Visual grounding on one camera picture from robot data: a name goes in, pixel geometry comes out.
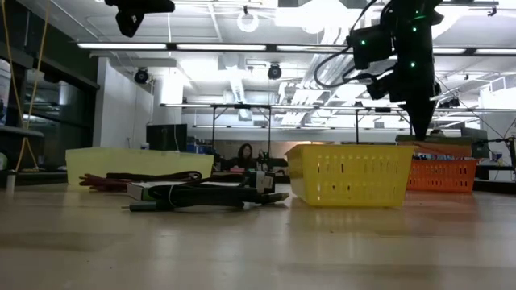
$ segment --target woman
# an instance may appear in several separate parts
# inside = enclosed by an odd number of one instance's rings
[[[234,167],[245,168],[245,170],[256,169],[256,161],[252,158],[252,147],[249,143],[240,147]]]

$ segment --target wooden table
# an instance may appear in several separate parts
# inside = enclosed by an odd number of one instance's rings
[[[279,185],[280,190],[289,186]],[[515,289],[516,199],[130,213],[65,185],[0,193],[0,289]]]

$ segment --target yellow rope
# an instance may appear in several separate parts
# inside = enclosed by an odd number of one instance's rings
[[[40,69],[41,69],[41,59],[43,58],[44,44],[45,44],[45,40],[46,40],[46,36],[47,36],[49,14],[50,14],[50,0],[47,0],[47,8],[45,11],[45,24],[44,24],[44,29],[43,29],[43,37],[41,39],[40,58],[38,59],[38,66],[37,66],[36,73],[35,73],[34,89],[32,90],[31,105],[29,107],[29,115],[28,115],[27,123],[25,124],[23,122],[23,108],[19,103],[19,94],[18,94],[18,88],[16,86],[15,67],[13,65],[13,57],[12,57],[12,53],[10,51],[9,29],[7,27],[7,17],[6,17],[6,0],[2,0],[3,26],[4,26],[4,31],[6,33],[6,45],[7,45],[7,55],[9,57],[9,64],[10,64],[10,74],[11,74],[11,79],[13,81],[13,86],[15,87],[15,98],[16,98],[16,105],[18,107],[18,115],[20,118],[20,122],[22,123],[22,125],[25,129],[28,129],[30,126],[29,124],[31,121],[32,107],[34,105],[35,93],[37,90],[38,80],[39,80],[38,76],[39,76]],[[22,163],[23,153],[25,152],[25,143],[27,143],[29,153],[31,154],[32,162],[34,163],[34,167],[38,168],[38,164],[35,161],[34,153],[32,152],[31,143],[29,142],[29,139],[27,137],[23,137],[22,150],[19,153],[18,162],[16,164],[16,172],[19,170],[19,167]]]

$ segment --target computer monitor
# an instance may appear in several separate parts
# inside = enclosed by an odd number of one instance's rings
[[[481,140],[487,140],[487,131],[472,128],[460,128],[462,137],[472,138],[471,152],[474,158],[489,158],[489,145],[487,143],[475,143]]]
[[[147,126],[147,142],[151,150],[185,152],[186,140],[186,124]]]

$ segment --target orange basket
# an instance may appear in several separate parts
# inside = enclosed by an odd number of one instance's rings
[[[407,190],[471,193],[476,159],[412,160]]]

